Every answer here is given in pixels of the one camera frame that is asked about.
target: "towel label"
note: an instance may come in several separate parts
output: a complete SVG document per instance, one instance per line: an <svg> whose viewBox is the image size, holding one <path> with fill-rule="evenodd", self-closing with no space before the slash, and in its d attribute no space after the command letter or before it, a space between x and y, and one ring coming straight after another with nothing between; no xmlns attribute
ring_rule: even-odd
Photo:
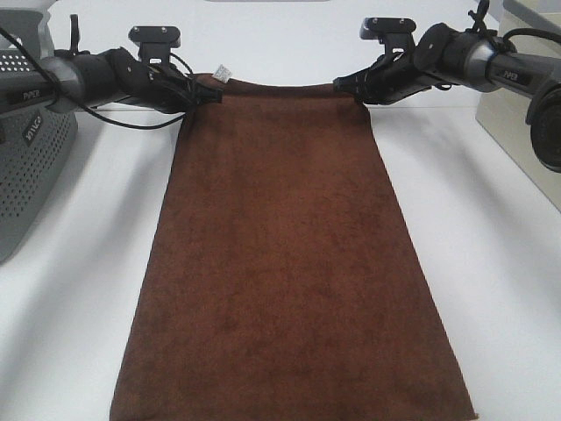
<svg viewBox="0 0 561 421"><path fill-rule="evenodd" d="M222 83L228 83L231 78L231 71L225 68L222 64L218 67L217 71L212 75L216 80Z"/></svg>

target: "gray perforated device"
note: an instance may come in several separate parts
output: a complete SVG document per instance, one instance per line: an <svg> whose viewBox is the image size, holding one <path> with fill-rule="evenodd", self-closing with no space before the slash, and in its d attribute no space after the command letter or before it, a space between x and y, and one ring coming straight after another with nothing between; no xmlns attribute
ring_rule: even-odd
<svg viewBox="0 0 561 421"><path fill-rule="evenodd" d="M46 6L22 8L25 3L0 7L0 26L20 40L33 58L52 56ZM0 45L0 91L8 79L30 71L16 48L6 42ZM37 217L76 131L73 113L55 114L45 107L0 118L0 261L14 252Z"/></svg>

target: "wire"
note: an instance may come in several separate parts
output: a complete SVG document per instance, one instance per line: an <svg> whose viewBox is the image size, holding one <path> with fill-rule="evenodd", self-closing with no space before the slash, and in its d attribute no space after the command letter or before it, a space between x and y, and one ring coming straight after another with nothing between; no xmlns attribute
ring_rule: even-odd
<svg viewBox="0 0 561 421"><path fill-rule="evenodd" d="M452 89L452 84L451 83L439 83L438 85L435 85L435 88L437 88L438 90L447 91L447 90Z"/></svg>
<svg viewBox="0 0 561 421"><path fill-rule="evenodd" d="M543 31L541 29L535 29L535 28L513 29L512 31L508 31L504 35L504 37L502 37L502 39L508 41L509 39L517 35L527 35L530 37L548 39L549 41L557 42L559 45L561 45L561 35L554 32Z"/></svg>
<svg viewBox="0 0 561 421"><path fill-rule="evenodd" d="M477 12L476 11L469 11L467 14L470 16L470 18L473 19L473 28L471 30L467 30L468 32L473 32L473 33L479 33L480 35L483 36L483 38L485 38L487 40L487 42L489 44L491 44L491 46L495 49L495 50L501 50L502 46L499 45L497 43L497 41L494 39L494 36L497 35L497 31L493 31L487 28L487 25L485 24L485 16L487 15L487 13L489 12L489 0L481 0L479 2L478 8L477 8Z"/></svg>
<svg viewBox="0 0 561 421"><path fill-rule="evenodd" d="M11 34L9 32L7 32L2 26L0 26L0 34L4 38L9 40L9 42L15 48L17 48L19 50L19 52L35 67L35 70L37 71L37 73L39 73L41 76L43 76L43 78L53 87L54 91L56 92L56 94L58 96L64 96L65 98L69 99L72 103L74 103L77 107L86 111L90 116L98 118L105 123L108 123L110 125L117 125L119 127L124 127L124 128L127 128L127 129L157 130L157 129L161 129L162 127L167 127L169 125L172 125L173 123L176 123L176 122L184 119L187 116L187 113L184 113L184 114L180 115L179 117L172 118L171 120L168 120L168 121L166 121L164 123L161 123L159 125L132 125L132 124L129 124L129 123L124 123L122 121L117 121L117 120L114 120L112 118L107 118L105 116L102 116L98 112L93 111L86 104L78 101L77 99L70 96L68 93L64 92L62 90L62 88L60 87L60 85L48 74L48 72L45 69L43 69L41 67L41 65L38 64L38 62L33 58L33 56L29 53L29 51L27 51L27 49L24 46L22 46L21 43L17 39L12 37Z"/></svg>
<svg viewBox="0 0 561 421"><path fill-rule="evenodd" d="M183 66L185 66L185 68L189 71L191 75L195 75L195 73L193 73L193 69L189 66L189 64L187 64L179 55L174 53L170 53L169 55L177 59L178 62L180 62Z"/></svg>

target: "beige box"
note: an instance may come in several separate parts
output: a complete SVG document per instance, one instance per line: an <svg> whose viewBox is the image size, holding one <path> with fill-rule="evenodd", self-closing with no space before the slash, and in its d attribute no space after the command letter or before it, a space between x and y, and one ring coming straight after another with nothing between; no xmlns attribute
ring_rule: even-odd
<svg viewBox="0 0 561 421"><path fill-rule="evenodd" d="M523 27L561 34L561 4L551 7L544 0L505 0L503 6L505 11L499 35ZM519 53L561 58L561 46L551 41L527 36L513 37L512 40ZM525 123L529 103L530 100L524 96L499 89L482 94L476 118L561 211L561 174L544 167L534 154L530 128Z"/></svg>

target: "white table surface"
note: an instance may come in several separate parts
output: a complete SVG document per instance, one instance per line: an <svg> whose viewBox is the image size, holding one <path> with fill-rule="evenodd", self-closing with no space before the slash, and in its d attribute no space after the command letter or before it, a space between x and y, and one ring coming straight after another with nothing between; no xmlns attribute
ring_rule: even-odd
<svg viewBox="0 0 561 421"><path fill-rule="evenodd" d="M471 26L469 0L60 0L57 47L80 15L82 49L136 47L134 25L176 25L197 72L329 82L382 53L364 17L413 18L415 38ZM489 19L490 26L496 22ZM475 121L479 95L430 92L371 109L373 131L482 421L561 419L561 213ZM167 118L110 107L137 124ZM178 125L136 132L82 113L46 206L0 265L0 420L108 419L173 159Z"/></svg>

